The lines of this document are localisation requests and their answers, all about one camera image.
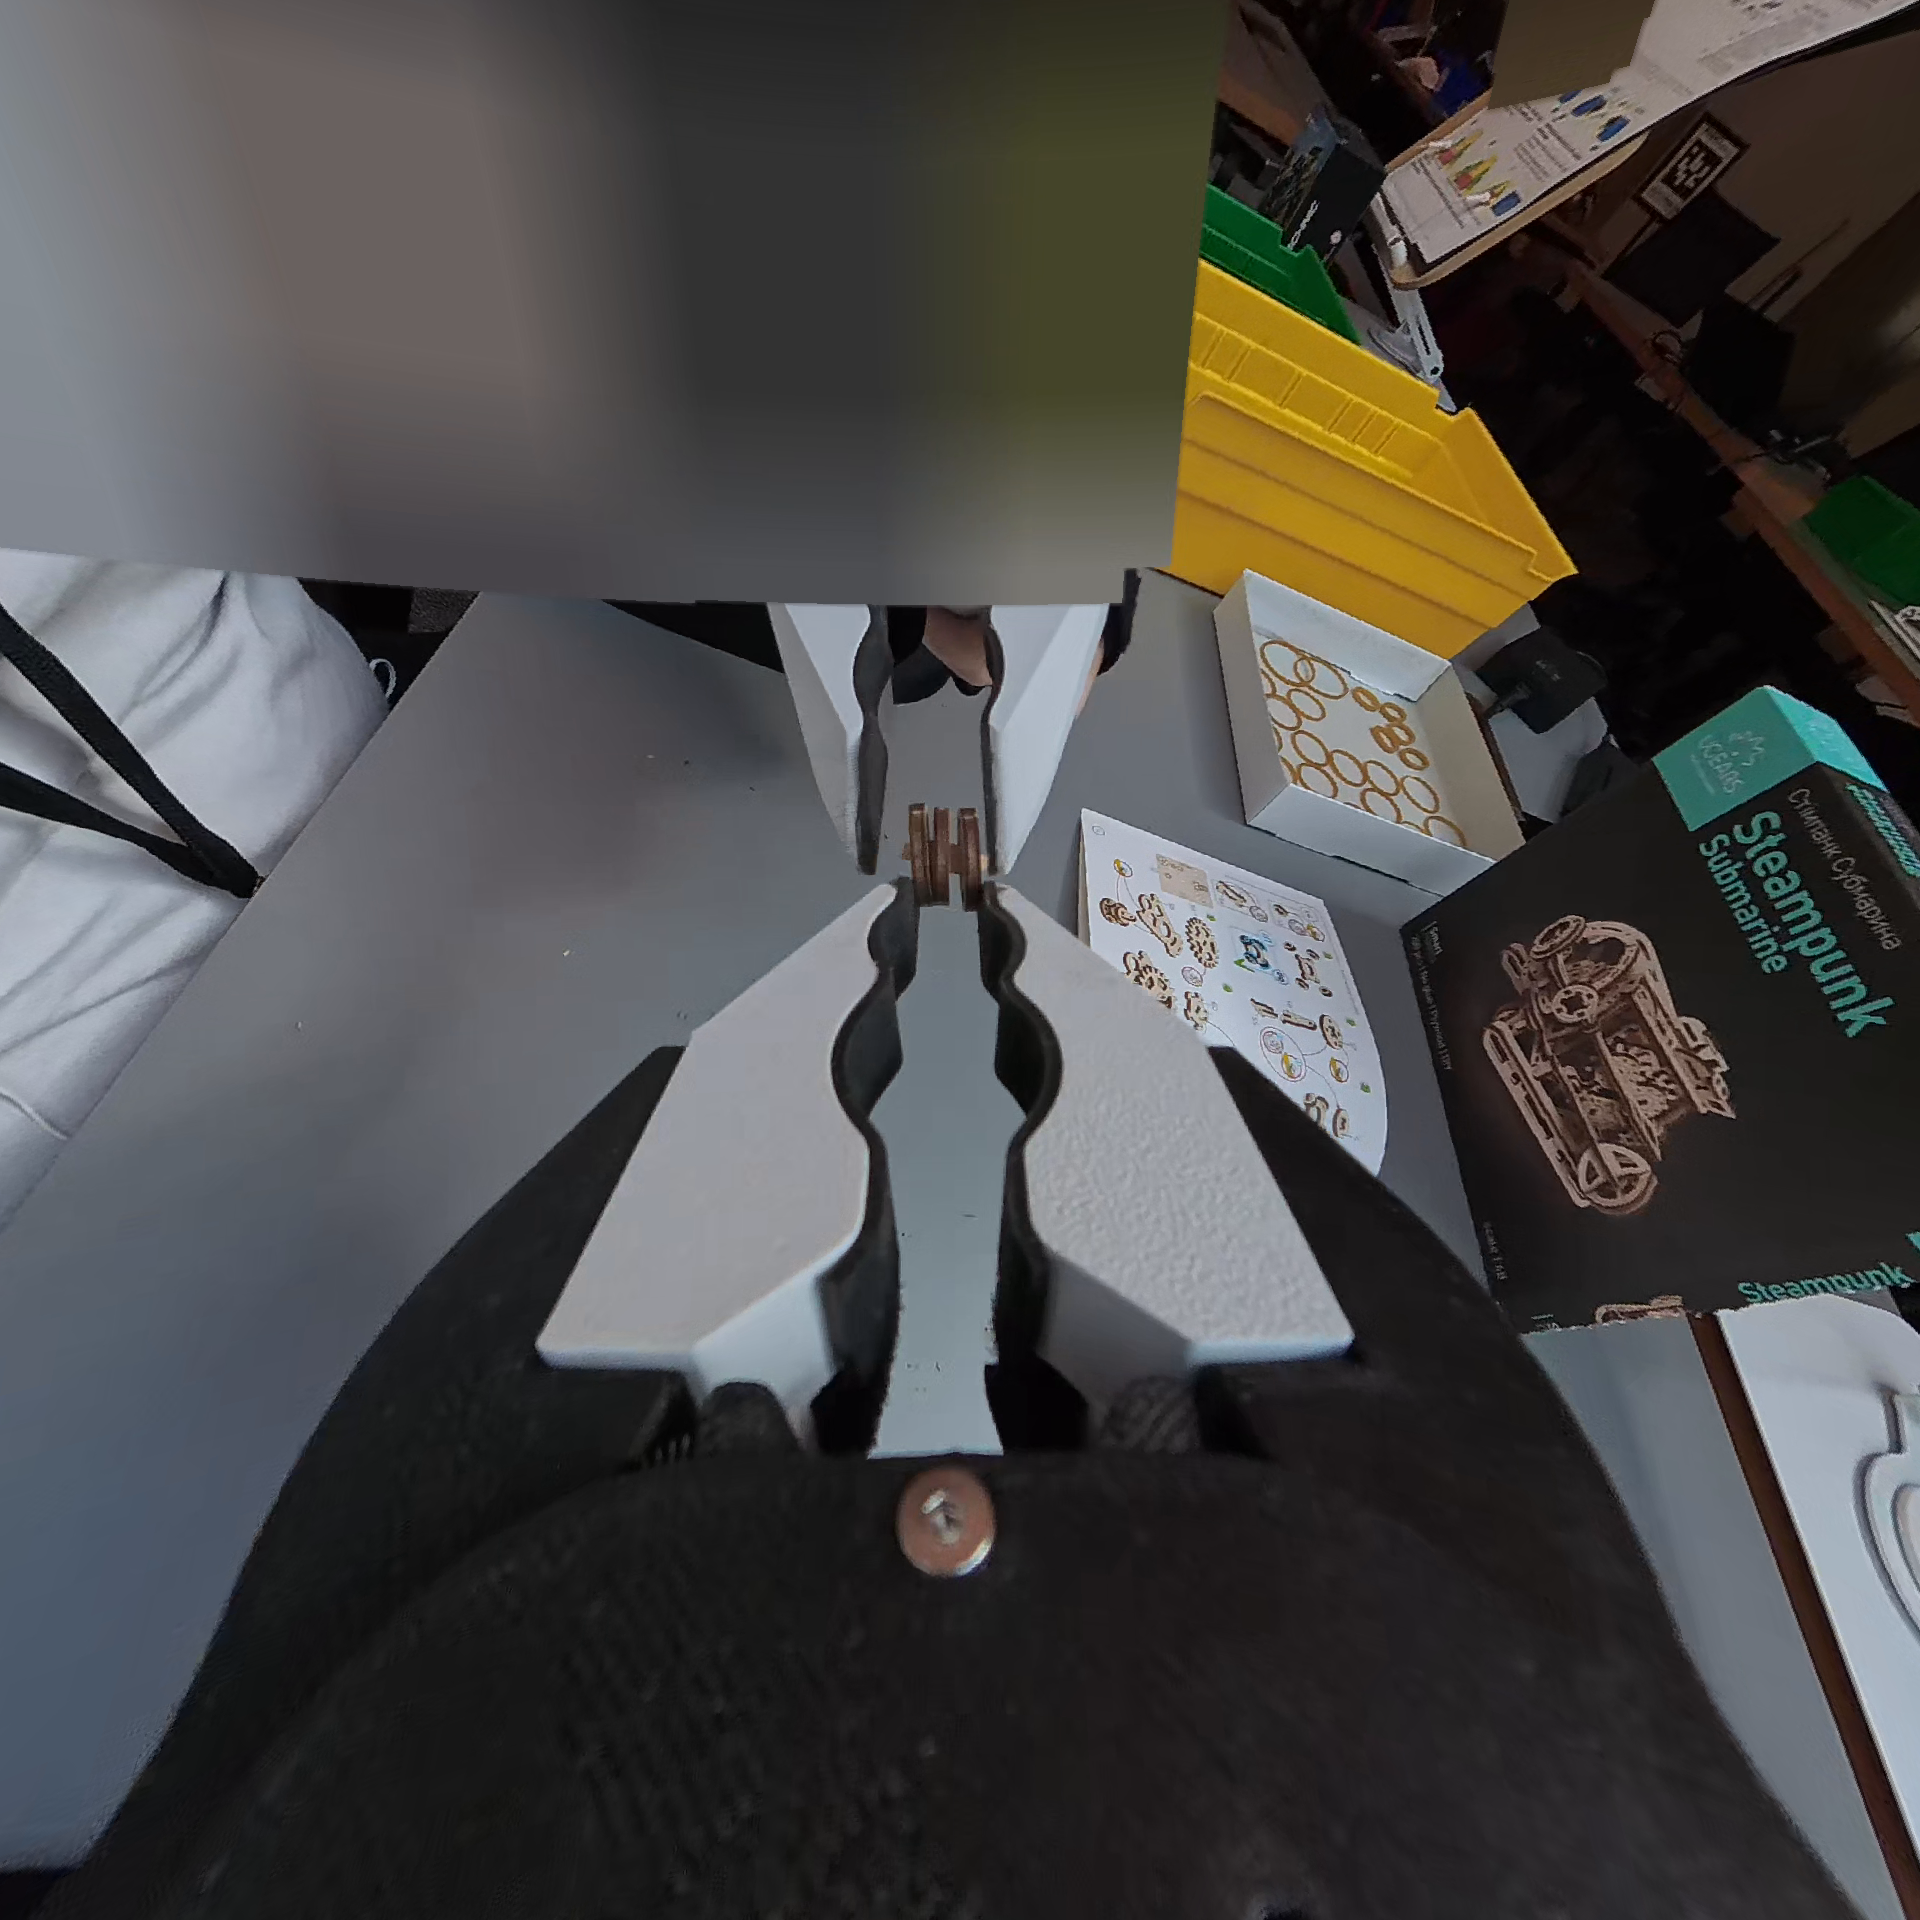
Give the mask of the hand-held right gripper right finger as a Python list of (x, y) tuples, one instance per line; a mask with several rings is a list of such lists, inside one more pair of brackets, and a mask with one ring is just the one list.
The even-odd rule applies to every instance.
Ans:
[(1006, 1148), (986, 1397), (1006, 1454), (1079, 1450), (1145, 1383), (1352, 1346), (1224, 1051), (1006, 883), (975, 908)]

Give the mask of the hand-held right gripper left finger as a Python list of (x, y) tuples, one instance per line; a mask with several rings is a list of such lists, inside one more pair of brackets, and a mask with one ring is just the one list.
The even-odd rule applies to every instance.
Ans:
[(557, 1370), (768, 1388), (805, 1444), (873, 1452), (901, 1316), (873, 1108), (919, 956), (877, 884), (686, 1043), (536, 1337)]

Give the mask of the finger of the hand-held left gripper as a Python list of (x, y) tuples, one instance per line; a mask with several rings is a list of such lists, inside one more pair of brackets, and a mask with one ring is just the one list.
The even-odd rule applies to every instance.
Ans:
[(832, 825), (874, 876), (888, 777), (879, 714), (896, 669), (886, 607), (770, 603), (768, 617)]
[(989, 607), (992, 693), (980, 718), (986, 871), (1006, 876), (1038, 822), (1096, 676), (1105, 605)]

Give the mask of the small wooden gear stack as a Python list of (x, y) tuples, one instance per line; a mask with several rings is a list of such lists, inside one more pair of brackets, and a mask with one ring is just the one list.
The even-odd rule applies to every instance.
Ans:
[(905, 813), (905, 861), (919, 908), (952, 906), (974, 913), (982, 899), (986, 861), (974, 806), (927, 806)]

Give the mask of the black model kit box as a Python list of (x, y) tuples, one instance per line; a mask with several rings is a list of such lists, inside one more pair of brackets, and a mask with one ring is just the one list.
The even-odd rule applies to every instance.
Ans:
[(1525, 1332), (1917, 1285), (1917, 846), (1749, 690), (1400, 929)]

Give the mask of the white cardboard box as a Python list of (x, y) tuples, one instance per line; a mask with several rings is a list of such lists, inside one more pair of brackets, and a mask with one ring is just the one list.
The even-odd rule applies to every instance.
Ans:
[[(1431, 895), (1452, 894), (1520, 851), (1520, 815), (1466, 690), (1444, 659), (1253, 572), (1214, 605), (1214, 629), (1248, 825)], [(1433, 843), (1288, 787), (1263, 714), (1257, 673), (1257, 643), (1263, 637), (1294, 639), (1412, 708), (1470, 847)]]

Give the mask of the printed instruction sheet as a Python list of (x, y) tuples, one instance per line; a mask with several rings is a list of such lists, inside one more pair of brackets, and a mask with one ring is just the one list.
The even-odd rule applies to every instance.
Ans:
[(1377, 1173), (1385, 1069), (1327, 908), (1100, 811), (1079, 831), (1090, 950)]

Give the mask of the group of wooden rings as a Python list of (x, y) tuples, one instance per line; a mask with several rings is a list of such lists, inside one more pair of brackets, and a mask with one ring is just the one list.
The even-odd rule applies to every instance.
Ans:
[(1255, 645), (1287, 787), (1439, 846), (1470, 847), (1412, 708), (1294, 639)]

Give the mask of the yellow plastic bin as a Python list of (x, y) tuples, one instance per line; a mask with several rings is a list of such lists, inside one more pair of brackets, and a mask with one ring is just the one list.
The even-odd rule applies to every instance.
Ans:
[(1260, 574), (1453, 659), (1574, 574), (1474, 412), (1200, 262), (1167, 574)]

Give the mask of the black device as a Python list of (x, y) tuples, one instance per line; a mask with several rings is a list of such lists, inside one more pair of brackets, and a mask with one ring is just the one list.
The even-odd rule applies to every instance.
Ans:
[(1492, 630), (1456, 660), (1481, 734), (1521, 821), (1554, 822), (1580, 764), (1608, 741), (1604, 676), (1556, 630)]

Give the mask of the green plastic bin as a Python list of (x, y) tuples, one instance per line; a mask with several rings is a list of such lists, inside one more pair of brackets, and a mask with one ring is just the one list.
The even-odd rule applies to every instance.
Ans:
[(1888, 605), (1917, 603), (1917, 507), (1906, 495), (1857, 470), (1818, 495), (1804, 527)]
[(1318, 254), (1285, 244), (1249, 206), (1207, 185), (1200, 258), (1358, 346), (1360, 334)]

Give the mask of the black carton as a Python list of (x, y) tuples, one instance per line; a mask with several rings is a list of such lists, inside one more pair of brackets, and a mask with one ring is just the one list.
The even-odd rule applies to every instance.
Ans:
[(1385, 166), (1368, 137), (1340, 111), (1313, 111), (1255, 180), (1255, 211), (1292, 252), (1320, 260), (1349, 242), (1373, 204)]

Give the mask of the colour printed paper sheet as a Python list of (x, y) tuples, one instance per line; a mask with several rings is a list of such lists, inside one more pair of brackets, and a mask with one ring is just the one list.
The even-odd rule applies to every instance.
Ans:
[(1903, 11), (1902, 3), (1510, 3), (1487, 109), (1625, 90), (1652, 118), (1766, 63)]
[(1393, 284), (1426, 287), (1561, 206), (1629, 158), (1647, 124), (1647, 102), (1614, 82), (1460, 114), (1382, 177)]

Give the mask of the white sweatshirt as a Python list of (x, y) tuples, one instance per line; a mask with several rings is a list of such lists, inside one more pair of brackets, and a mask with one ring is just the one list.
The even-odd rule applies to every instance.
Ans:
[(388, 714), (290, 578), (2, 554), (2, 1219)]

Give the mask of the black and white marker tag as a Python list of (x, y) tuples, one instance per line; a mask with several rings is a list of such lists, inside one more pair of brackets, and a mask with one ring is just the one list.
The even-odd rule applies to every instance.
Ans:
[(1633, 204), (1660, 223), (1670, 223), (1746, 154), (1746, 142), (1714, 114), (1701, 114), (1664, 159), (1636, 187)]

